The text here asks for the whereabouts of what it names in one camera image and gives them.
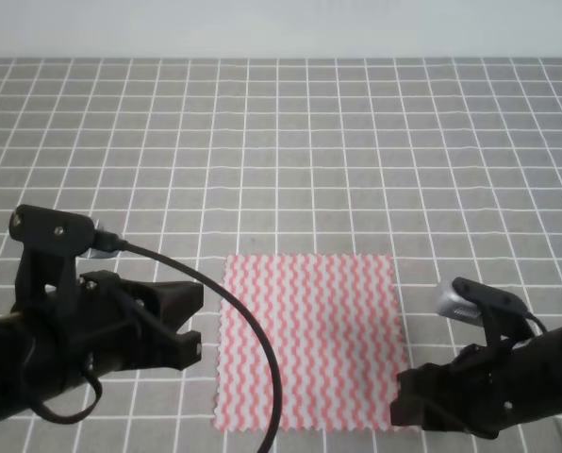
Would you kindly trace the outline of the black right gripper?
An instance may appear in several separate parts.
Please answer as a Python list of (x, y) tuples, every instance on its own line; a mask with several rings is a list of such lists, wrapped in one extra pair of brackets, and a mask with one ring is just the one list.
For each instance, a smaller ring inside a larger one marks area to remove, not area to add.
[[(391, 424), (483, 439), (495, 439), (500, 431), (519, 425), (504, 376), (513, 349), (513, 344), (470, 344), (450, 364), (428, 362), (399, 373)], [(448, 402), (444, 409), (432, 400)]]

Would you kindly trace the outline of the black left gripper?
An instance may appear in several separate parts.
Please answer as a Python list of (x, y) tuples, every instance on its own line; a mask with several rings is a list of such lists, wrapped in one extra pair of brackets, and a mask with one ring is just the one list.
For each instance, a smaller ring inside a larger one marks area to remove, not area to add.
[(59, 274), (49, 284), (49, 377), (81, 382), (118, 371), (183, 371), (202, 358), (202, 336), (178, 331), (204, 306), (204, 286), (143, 282), (110, 271)]

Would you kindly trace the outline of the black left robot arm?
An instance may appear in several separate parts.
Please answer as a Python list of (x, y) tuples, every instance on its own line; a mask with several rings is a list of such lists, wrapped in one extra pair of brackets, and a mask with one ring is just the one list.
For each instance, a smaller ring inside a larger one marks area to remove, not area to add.
[(53, 293), (27, 310), (0, 317), (0, 422), (23, 411), (59, 425), (87, 418), (93, 406), (61, 415), (46, 405), (83, 384), (101, 399), (102, 376), (170, 368), (202, 358), (201, 335), (180, 328), (204, 305), (203, 285), (138, 282), (109, 271), (82, 275), (76, 310), (48, 312)]

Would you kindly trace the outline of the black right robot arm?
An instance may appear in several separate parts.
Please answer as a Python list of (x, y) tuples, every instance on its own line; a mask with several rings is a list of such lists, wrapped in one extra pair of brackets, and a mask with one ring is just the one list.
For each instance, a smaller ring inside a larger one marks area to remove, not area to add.
[(396, 377), (395, 427), (494, 440), (516, 425), (562, 414), (562, 327), (519, 344), (470, 344), (451, 362)]

